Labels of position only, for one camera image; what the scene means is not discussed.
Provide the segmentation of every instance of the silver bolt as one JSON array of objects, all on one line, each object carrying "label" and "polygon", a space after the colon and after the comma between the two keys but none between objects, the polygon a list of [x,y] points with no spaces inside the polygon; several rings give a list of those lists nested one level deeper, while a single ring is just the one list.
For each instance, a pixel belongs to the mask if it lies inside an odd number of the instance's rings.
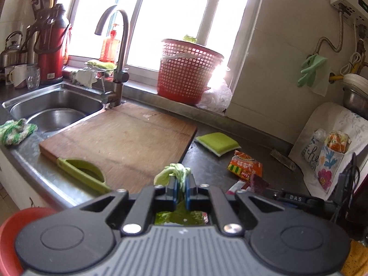
[{"label": "silver bolt", "polygon": [[141,226],[135,223],[125,224],[123,226],[123,231],[129,234],[135,234],[140,232],[141,230],[142,230]]},{"label": "silver bolt", "polygon": [[224,231],[229,234],[237,234],[243,230],[242,226],[236,223],[226,224]]}]

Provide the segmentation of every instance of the sink basin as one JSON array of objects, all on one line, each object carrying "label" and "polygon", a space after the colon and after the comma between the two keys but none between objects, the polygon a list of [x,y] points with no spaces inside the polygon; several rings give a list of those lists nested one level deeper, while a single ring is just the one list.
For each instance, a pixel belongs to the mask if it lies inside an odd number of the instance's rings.
[{"label": "sink basin", "polygon": [[38,131],[54,135],[68,125],[103,108],[97,91],[57,84],[26,93],[3,103],[15,120],[27,119]]}]

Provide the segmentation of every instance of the floor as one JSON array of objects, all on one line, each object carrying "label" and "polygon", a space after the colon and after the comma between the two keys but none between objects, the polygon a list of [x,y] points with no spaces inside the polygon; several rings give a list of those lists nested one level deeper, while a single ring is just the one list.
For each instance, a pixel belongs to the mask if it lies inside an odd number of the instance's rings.
[{"label": "floor", "polygon": [[11,215],[19,211],[18,206],[8,195],[8,192],[0,184],[0,225]]}]

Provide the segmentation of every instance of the white cable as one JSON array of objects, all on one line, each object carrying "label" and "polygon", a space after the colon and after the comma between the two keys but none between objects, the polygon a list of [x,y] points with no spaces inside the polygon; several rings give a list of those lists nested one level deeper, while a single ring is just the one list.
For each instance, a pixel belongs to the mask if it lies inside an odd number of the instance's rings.
[{"label": "white cable", "polygon": [[356,20],[354,20],[354,35],[355,35],[355,51],[353,53],[353,55],[351,55],[350,59],[349,59],[349,63],[344,65],[343,67],[341,67],[340,69],[340,74],[342,76],[347,75],[348,73],[351,72],[351,70],[354,68],[354,65],[359,63],[361,60],[361,55],[357,52],[357,46],[358,46],[358,41],[357,41],[357,26],[356,26]]}]

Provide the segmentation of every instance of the dish soap bottle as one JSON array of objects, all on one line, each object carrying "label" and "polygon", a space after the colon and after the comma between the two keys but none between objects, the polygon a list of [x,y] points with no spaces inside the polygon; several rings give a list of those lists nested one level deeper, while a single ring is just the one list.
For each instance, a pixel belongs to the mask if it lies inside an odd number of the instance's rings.
[{"label": "dish soap bottle", "polygon": [[101,49],[100,61],[102,62],[112,62],[116,63],[117,51],[120,47],[120,40],[116,39],[116,30],[114,28],[118,24],[113,24],[113,28],[110,31],[110,36],[103,40],[103,45]]}]

